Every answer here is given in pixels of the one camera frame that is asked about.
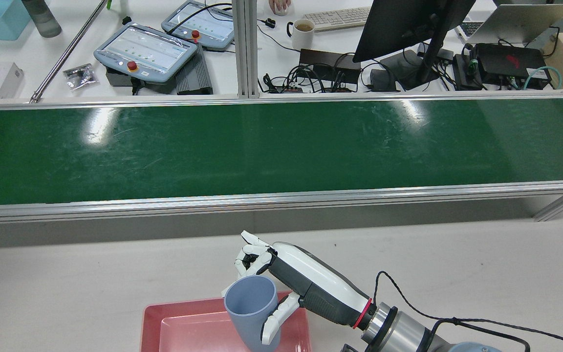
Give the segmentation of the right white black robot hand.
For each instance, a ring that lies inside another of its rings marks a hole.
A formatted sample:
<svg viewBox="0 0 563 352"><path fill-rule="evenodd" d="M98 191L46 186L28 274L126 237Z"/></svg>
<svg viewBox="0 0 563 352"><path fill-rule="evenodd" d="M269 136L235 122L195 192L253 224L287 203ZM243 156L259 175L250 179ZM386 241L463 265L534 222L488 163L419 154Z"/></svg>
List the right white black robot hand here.
<svg viewBox="0 0 563 352"><path fill-rule="evenodd" d="M246 244L235 259L238 278L268 271L291 289L262 325L264 345L272 343L281 325L299 308L338 325L368 328L377 306L346 276L292 243L267 243L246 230L240 235Z"/></svg>

